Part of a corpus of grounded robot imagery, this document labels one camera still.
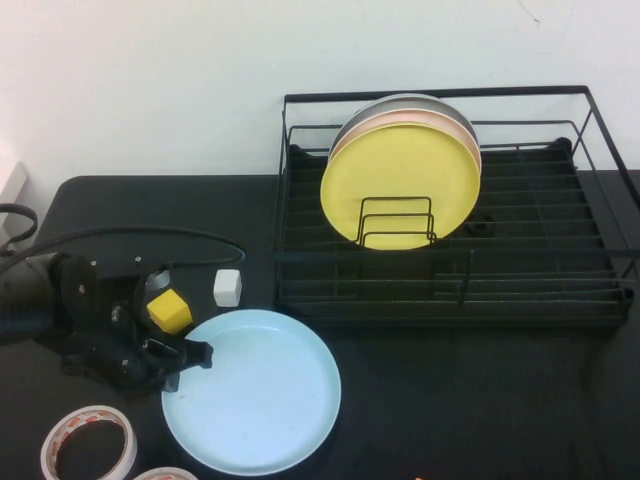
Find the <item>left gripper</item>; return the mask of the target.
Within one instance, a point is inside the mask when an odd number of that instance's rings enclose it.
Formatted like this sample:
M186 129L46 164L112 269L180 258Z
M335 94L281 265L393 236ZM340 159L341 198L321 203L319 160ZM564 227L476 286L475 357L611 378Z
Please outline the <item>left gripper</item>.
M214 349L208 342L149 337L139 315L125 301L75 318L65 342L64 374L86 376L121 392L161 388L175 393L180 372L213 365Z

